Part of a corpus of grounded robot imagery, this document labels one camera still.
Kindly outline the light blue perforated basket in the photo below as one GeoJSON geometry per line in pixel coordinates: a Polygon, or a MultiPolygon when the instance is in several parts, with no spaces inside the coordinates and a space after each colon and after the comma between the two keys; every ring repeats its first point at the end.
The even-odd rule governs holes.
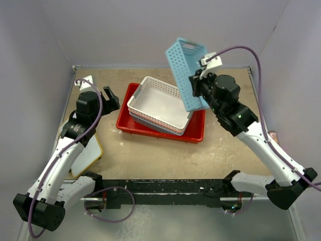
{"type": "Polygon", "coordinates": [[[165,51],[169,66],[173,73],[181,99],[188,112],[208,109],[202,97],[194,97],[189,77],[201,69],[199,60],[207,54],[207,48],[184,38],[176,41],[165,51]]]}

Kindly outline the white perforated basket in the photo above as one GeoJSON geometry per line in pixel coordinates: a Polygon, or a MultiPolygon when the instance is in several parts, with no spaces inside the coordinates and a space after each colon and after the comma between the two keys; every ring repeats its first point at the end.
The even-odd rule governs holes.
{"type": "Polygon", "coordinates": [[[131,113],[175,132],[183,132],[193,116],[185,110],[176,86],[150,76],[139,84],[127,107],[131,113]]]}

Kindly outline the red plastic tray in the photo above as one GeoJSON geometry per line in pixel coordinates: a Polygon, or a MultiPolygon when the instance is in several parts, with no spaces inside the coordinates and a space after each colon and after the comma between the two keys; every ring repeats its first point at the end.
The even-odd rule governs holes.
{"type": "Polygon", "coordinates": [[[138,83],[130,83],[127,87],[127,91],[124,97],[124,101],[120,108],[120,112],[116,121],[116,128],[124,133],[137,134],[141,136],[153,137],[158,139],[167,139],[172,141],[179,141],[185,143],[197,144],[203,141],[205,132],[205,117],[206,112],[199,110],[193,113],[192,118],[181,136],[172,134],[165,134],[157,132],[151,128],[148,128],[142,124],[134,121],[133,117],[129,114],[126,103],[132,96],[132,94],[138,88],[138,83]]]}

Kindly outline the pink perforated basket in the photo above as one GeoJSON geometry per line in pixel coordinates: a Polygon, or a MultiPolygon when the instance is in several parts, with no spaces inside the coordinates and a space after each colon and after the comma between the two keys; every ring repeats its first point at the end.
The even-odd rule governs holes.
{"type": "Polygon", "coordinates": [[[145,123],[149,123],[150,125],[156,126],[158,128],[162,128],[164,130],[167,130],[168,132],[177,133],[178,135],[182,135],[185,132],[185,130],[187,129],[187,127],[189,125],[189,122],[190,122],[190,120],[188,120],[187,124],[183,128],[179,129],[179,128],[176,128],[176,127],[170,127],[169,124],[162,124],[160,122],[149,120],[148,118],[145,118],[143,116],[135,114],[135,113],[133,113],[131,111],[129,111],[129,114],[133,118],[139,119],[141,121],[144,121],[145,123]]]}

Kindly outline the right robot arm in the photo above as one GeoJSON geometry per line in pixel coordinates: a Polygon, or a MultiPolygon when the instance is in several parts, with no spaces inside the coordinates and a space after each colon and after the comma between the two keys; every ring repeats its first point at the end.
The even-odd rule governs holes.
{"type": "Polygon", "coordinates": [[[220,125],[247,145],[270,170],[271,176],[232,171],[225,177],[223,191],[228,196],[249,192],[266,196],[278,208],[287,210],[317,177],[313,168],[304,168],[265,132],[257,115],[239,101],[240,86],[230,75],[208,74],[201,70],[189,77],[192,95],[209,105],[220,125]]]}

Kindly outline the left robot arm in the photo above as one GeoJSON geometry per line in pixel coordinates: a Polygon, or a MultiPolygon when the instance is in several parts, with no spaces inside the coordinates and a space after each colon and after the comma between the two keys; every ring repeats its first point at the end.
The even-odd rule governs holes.
{"type": "Polygon", "coordinates": [[[62,128],[56,149],[36,182],[25,194],[17,194],[13,205],[20,218],[28,224],[30,236],[39,238],[48,230],[55,231],[66,211],[80,198],[97,197],[103,192],[102,176],[82,174],[71,186],[61,189],[64,178],[81,156],[102,116],[120,108],[119,98],[109,86],[103,88],[108,98],[96,86],[81,91],[76,109],[62,128]]]}

